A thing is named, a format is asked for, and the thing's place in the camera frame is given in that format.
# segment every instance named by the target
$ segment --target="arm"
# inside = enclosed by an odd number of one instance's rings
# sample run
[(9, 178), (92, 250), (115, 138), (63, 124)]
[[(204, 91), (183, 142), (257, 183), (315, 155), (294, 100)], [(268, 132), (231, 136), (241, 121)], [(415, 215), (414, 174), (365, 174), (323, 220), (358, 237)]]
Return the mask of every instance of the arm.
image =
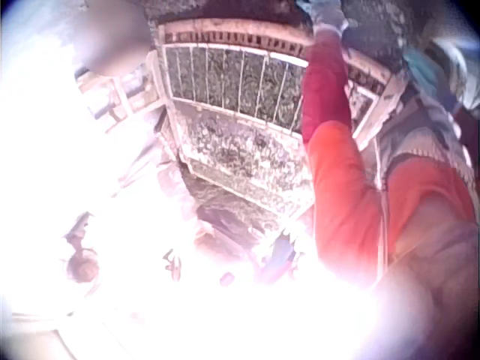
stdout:
[(367, 183), (352, 139), (340, 36), (318, 33), (308, 61), (302, 135), (313, 175), (318, 255), (335, 274), (370, 285), (377, 271), (380, 198)]

